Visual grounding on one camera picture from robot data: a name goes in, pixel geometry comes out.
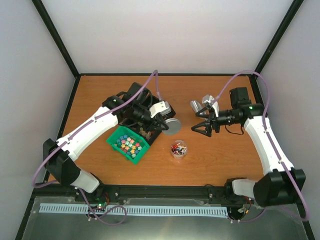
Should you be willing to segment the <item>metal scoop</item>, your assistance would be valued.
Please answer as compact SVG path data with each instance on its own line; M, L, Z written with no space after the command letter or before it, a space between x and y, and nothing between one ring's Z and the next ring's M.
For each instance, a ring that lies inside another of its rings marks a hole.
M196 100L190 101L190 106L195 114L196 114L196 112L198 112L199 110L201 110L204 107Z

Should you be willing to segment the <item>metal jar lid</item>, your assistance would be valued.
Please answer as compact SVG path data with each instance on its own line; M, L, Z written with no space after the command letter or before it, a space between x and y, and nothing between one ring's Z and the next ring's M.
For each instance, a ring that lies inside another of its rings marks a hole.
M165 135L172 136L177 134L181 130L182 124L176 118L169 118L164 122L168 126L167 130L162 131Z

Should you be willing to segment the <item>black popsicle candy bin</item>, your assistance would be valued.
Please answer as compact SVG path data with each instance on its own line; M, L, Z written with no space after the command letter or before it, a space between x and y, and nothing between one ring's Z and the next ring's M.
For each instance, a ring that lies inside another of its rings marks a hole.
M162 133L160 130L151 129L151 125L135 122L131 119L124 119L121 123L119 123L119 125L126 127L141 136L150 146Z

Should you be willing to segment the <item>clear plastic jar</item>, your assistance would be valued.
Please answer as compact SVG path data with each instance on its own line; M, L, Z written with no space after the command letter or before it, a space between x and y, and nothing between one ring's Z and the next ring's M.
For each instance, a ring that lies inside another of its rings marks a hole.
M182 159L188 152L188 146L183 140L175 140L170 145L170 153L175 159Z

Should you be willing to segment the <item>green plastic bin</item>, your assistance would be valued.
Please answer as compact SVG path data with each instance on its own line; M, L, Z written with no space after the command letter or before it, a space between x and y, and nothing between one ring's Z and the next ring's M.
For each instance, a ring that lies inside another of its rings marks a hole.
M106 142L114 151L119 152L134 165L140 162L150 148L142 136L124 126L119 126Z

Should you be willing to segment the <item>black lollipop bin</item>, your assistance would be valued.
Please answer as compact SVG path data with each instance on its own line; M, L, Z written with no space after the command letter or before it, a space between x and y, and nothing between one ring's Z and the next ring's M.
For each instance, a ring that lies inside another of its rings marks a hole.
M159 98L157 98L157 97L154 96L154 95L151 96L151 97L149 97L149 98L150 98L150 100L148 100L147 103L150 103L150 102L151 102L151 105L146 108L145 117L144 117L144 118L146 119L146 121L147 121L148 123L151 123L151 122L152 122L152 118L151 118L151 114L150 114L149 108L150 108L152 105L154 105L154 104L156 104L156 103L158 103L158 102L160 102L160 101L165 101L165 100L159 99ZM162 115L162 116L163 116L163 118L166 120L166 119L170 118L172 114L173 114L173 108L171 107L171 112L168 113L168 114L166 114L166 115Z

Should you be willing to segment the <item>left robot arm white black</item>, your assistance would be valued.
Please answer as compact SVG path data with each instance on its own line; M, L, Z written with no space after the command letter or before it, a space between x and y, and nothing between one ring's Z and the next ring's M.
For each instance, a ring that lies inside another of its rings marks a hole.
M141 149L128 154L137 162L162 131L168 131L168 120L175 116L172 106L159 95L137 82L128 91L108 97L97 111L65 136L43 143L43 167L62 186L82 189L92 201L103 198L104 188L94 174L81 169L75 162L82 152L112 128L133 134ZM145 131L150 137L143 136Z

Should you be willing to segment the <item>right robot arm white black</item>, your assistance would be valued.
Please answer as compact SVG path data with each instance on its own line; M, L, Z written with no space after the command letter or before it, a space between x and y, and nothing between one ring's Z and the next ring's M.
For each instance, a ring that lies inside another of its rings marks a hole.
M192 100L190 106L204 121L192 126L192 131L212 136L219 133L221 126L239 124L242 131L250 136L258 153L263 169L259 181L247 178L229 178L225 183L225 194L229 199L245 196L261 207L295 204L299 201L306 175L303 170L295 169L282 151L271 129L270 121L263 116L264 106L252 103L246 87L229 91L231 109L220 110L211 95L205 95L202 102Z

